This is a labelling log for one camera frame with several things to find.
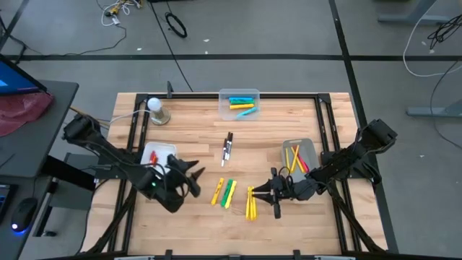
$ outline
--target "concrete floor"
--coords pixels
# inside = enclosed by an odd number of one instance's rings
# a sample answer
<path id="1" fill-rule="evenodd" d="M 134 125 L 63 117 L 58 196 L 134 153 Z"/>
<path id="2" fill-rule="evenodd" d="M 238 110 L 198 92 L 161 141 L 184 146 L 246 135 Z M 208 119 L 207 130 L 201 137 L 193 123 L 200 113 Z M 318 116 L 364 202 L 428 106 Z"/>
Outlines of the concrete floor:
<path id="1" fill-rule="evenodd" d="M 100 0 L 101 4 L 112 4 Z M 0 9 L 10 23 L 18 1 L 2 1 Z M 188 28 L 185 40 L 167 31 L 176 54 L 296 53 L 341 54 L 327 1 L 196 0 L 172 1 L 173 12 Z M 412 26 L 377 23 L 379 12 L 407 12 L 415 1 L 337 0 L 350 55 L 402 55 Z M 163 14 L 165 3 L 154 5 Z M 438 1 L 430 13 L 450 17 L 461 12 L 457 1 Z M 94 1 L 30 0 L 13 35 L 44 54 L 80 52 L 113 45 L 123 31 L 100 24 Z M 149 8 L 121 15 L 127 39 L 114 49 L 94 54 L 169 54 Z M 430 55 L 427 36 L 434 26 L 419 27 L 408 54 Z M 433 55 L 461 55 L 462 33 L 439 45 Z M 17 54 L 8 40 L 2 54 Z M 208 60 L 179 61 L 195 91 L 252 87 L 260 91 L 351 92 L 343 61 Z M 415 72 L 445 71 L 452 62 L 413 61 Z M 110 118 L 117 92 L 164 91 L 171 81 L 175 91 L 188 91 L 174 61 L 22 61 L 20 66 L 37 79 L 78 82 L 74 106 L 98 118 Z M 367 120 L 381 118 L 398 132 L 396 145 L 378 156 L 380 172 L 400 253 L 462 257 L 462 151 L 442 140 L 429 119 L 410 118 L 410 105 L 428 105 L 438 78 L 410 75 L 401 61 L 353 61 Z M 448 75 L 435 96 L 435 106 L 461 98 L 457 88 L 462 72 Z M 101 105 L 101 99 L 107 105 Z M 460 121 L 437 119 L 446 137 L 462 144 Z M 51 154 L 64 158 L 83 149 L 56 140 Z M 54 212 L 50 225 L 63 218 L 72 225 L 59 247 L 53 240 L 28 241 L 22 259 L 74 254 L 83 236 L 85 212 Z"/>

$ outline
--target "black metal frame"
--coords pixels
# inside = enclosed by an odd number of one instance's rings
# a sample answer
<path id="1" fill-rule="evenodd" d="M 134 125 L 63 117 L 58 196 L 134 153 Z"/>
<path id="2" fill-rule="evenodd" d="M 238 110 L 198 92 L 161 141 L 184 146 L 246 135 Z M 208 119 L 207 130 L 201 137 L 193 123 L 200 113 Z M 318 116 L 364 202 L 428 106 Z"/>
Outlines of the black metal frame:
<path id="1" fill-rule="evenodd" d="M 135 106 L 134 106 L 134 111 L 138 111 L 141 109 L 141 104 L 149 99 L 149 98 L 159 98 L 159 99 L 218 99 L 219 94 L 218 93 L 200 93 L 200 92 L 195 92 L 195 93 L 174 93 L 171 85 L 168 85 L 168 93 L 162 93 L 162 94 L 144 94 L 144 93 L 139 93 L 136 95 L 135 98 Z M 323 145 L 323 152 L 329 152 L 329 145 L 328 145 L 328 138 L 326 134 L 326 126 L 324 124 L 324 118 L 323 118 L 323 111 L 322 111 L 322 103 L 326 104 L 326 110 L 327 110 L 327 116 L 329 119 L 330 123 L 330 129 L 332 133 L 332 138 L 334 142 L 334 149 L 336 151 L 340 150 L 340 142 L 339 142 L 339 136 L 338 132 L 336 129 L 336 124 L 334 120 L 334 111 L 332 109 L 331 105 L 331 99 L 330 95 L 328 93 L 320 93 L 320 94 L 312 94 L 312 93 L 261 93 L 260 98 L 266 99 L 266 98 L 284 98 L 284 99 L 311 99 L 315 103 L 315 109 L 316 109 L 316 115 L 318 117 L 318 126 L 319 130 L 321 133 L 321 142 Z M 127 149 L 132 150 L 134 148 L 134 140 L 135 140 L 135 134 L 136 134 L 136 125 L 138 124 L 138 113 L 135 113 L 132 116 L 131 120 L 131 126 L 130 126 L 130 132 L 128 134 L 128 144 L 127 144 Z M 139 145 L 138 145 L 138 151 L 137 155 L 138 158 L 141 159 L 141 155 L 143 154 L 144 150 L 144 143 L 146 141 L 146 135 L 147 135 L 147 128 L 148 128 L 148 122 L 149 122 L 149 114 L 144 113 L 143 115 L 143 121 L 141 125 L 141 133 L 140 133 L 140 138 L 139 138 Z M 121 208 L 121 205 L 123 203 L 123 198 L 125 195 L 125 187 L 126 187 L 126 181 L 121 180 L 121 184 L 119 186 L 118 190 L 118 195 L 117 195 L 117 202 L 116 202 L 116 211 L 114 214 L 117 214 L 118 210 Z M 344 190 L 344 198 L 346 199 L 346 204 L 348 208 L 353 212 L 352 209 L 352 199 L 351 195 L 349 193 L 349 187 L 348 183 L 342 182 L 342 189 Z M 347 248 L 347 239 L 345 236 L 345 230 L 344 230 L 344 223 L 342 220 L 341 212 L 340 209 L 333 204 L 334 206 L 334 214 L 335 214 L 335 219 L 336 219 L 336 226 L 337 226 L 337 232 L 339 235 L 339 244 L 340 244 L 340 249 L 342 254 L 346 253 L 348 251 Z M 130 242 L 130 236 L 131 236 L 131 224 L 133 222 L 133 216 L 134 216 L 134 207 L 135 203 L 130 207 L 127 213 L 127 218 L 126 218 L 126 226 L 124 230 L 124 235 L 123 235 L 123 244 L 122 244 L 122 249 L 119 252 L 122 253 L 127 253 L 128 252 L 128 246 Z M 358 235 L 355 233 L 355 231 L 352 229 L 352 235 L 353 235 L 353 246 L 355 251 L 360 251 L 361 250 L 361 243 L 359 241 Z M 113 237 L 110 240 L 108 251 L 113 251 L 115 248 L 116 244 L 116 236 L 117 233 L 114 233 Z M 293 259 L 294 256 L 264 256 L 265 259 Z M 309 258 L 312 259 L 313 256 L 301 256 L 301 259 L 304 258 Z"/>

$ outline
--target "yellow object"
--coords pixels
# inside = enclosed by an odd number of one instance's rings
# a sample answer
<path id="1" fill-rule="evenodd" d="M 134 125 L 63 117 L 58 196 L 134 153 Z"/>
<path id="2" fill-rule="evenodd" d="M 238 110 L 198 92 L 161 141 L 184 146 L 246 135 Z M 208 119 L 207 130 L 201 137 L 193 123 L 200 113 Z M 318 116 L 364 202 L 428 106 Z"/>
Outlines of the yellow object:
<path id="1" fill-rule="evenodd" d="M 247 187 L 247 205 L 245 206 L 245 219 L 250 220 L 250 198 L 252 197 L 252 188 Z"/>
<path id="2" fill-rule="evenodd" d="M 251 211 L 250 211 L 250 212 L 251 212 L 251 214 L 250 214 L 250 220 L 256 220 L 256 219 L 257 219 L 257 203 L 256 203 L 256 199 L 255 199 L 254 196 L 252 196 L 250 199 L 252 200 L 252 201 L 251 201 L 251 202 L 252 202 L 252 203 L 251 203 L 251 204 L 252 204 L 252 207 L 251 207 Z"/>
<path id="3" fill-rule="evenodd" d="M 217 203 L 219 191 L 222 190 L 222 187 L 223 187 L 223 183 L 224 183 L 224 182 L 225 182 L 225 180 L 224 180 L 223 178 L 220 178 L 220 179 L 219 179 L 219 182 L 218 182 L 218 185 L 217 185 L 217 189 L 215 190 L 214 197 L 213 197 L 213 199 L 212 199 L 212 202 L 210 202 L 210 204 L 215 205 L 215 204 Z"/>
<path id="4" fill-rule="evenodd" d="M 226 200 L 225 209 L 229 208 L 231 205 L 232 194 L 234 193 L 234 190 L 236 189 L 236 184 L 237 184 L 237 181 L 232 181 L 230 195 L 228 195 L 228 199 Z"/>
<path id="5" fill-rule="evenodd" d="M 295 155 L 294 147 L 291 147 L 291 148 L 292 148 L 292 152 L 294 153 L 295 159 L 297 160 L 298 167 L 300 167 L 300 170 L 302 171 L 302 173 L 305 173 L 305 169 L 303 168 L 303 165 L 300 162 L 300 159 L 298 159 L 298 156 Z"/>
<path id="6" fill-rule="evenodd" d="M 290 172 L 293 173 L 294 170 L 295 170 L 295 162 L 297 161 L 297 155 L 298 155 L 298 148 L 300 148 L 299 145 L 297 145 L 297 149 L 295 150 L 295 153 L 294 153 L 294 160 L 292 161 L 292 167 L 290 168 Z"/>
<path id="7" fill-rule="evenodd" d="M 287 147 L 286 147 L 286 167 L 289 169 L 289 174 L 290 174 L 290 168 L 289 168 L 289 152 L 287 151 Z"/>
<path id="8" fill-rule="evenodd" d="M 254 104 L 245 104 L 245 105 L 230 105 L 230 109 L 239 109 L 239 108 L 253 108 Z"/>

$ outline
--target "wooden tabletop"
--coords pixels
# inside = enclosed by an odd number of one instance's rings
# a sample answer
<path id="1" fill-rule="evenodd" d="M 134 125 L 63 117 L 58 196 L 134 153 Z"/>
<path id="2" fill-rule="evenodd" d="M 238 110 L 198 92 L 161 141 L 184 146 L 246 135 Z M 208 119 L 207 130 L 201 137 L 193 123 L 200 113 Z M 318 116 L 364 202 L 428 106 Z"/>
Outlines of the wooden tabletop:
<path id="1" fill-rule="evenodd" d="M 136 93 L 119 93 L 113 116 L 133 111 Z M 354 141 L 357 125 L 348 93 L 331 93 L 334 117 L 342 147 Z M 281 145 L 287 139 L 310 138 L 316 152 L 322 151 L 313 100 L 262 99 L 257 121 L 223 121 L 216 100 L 163 100 L 172 118 L 167 125 L 149 123 L 147 142 L 165 142 L 177 147 L 178 157 L 200 160 L 206 167 L 199 179 L 201 195 L 188 196 L 175 214 L 157 201 L 138 194 L 131 231 L 130 254 L 160 254 L 172 249 L 181 255 L 340 254 L 339 239 L 331 197 L 325 193 L 309 201 L 282 201 L 282 218 L 274 219 L 273 208 L 257 200 L 258 219 L 245 220 L 248 186 L 260 186 L 270 178 L 270 168 L 282 166 Z M 323 107 L 324 121 L 328 125 Z M 131 117 L 112 124 L 108 140 L 126 148 Z M 138 144 L 141 119 L 136 131 Z M 223 139 L 233 132 L 231 159 L 221 167 Z M 329 146 L 334 150 L 330 131 Z M 237 181 L 229 209 L 212 206 L 220 178 Z M 348 180 L 354 212 L 363 228 L 381 247 L 386 248 L 372 186 L 365 179 Z M 83 251 L 91 247 L 113 217 L 118 181 L 108 181 L 95 194 L 89 215 Z M 349 225 L 344 218 L 349 249 L 352 247 Z M 121 244 L 119 233 L 118 245 Z"/>

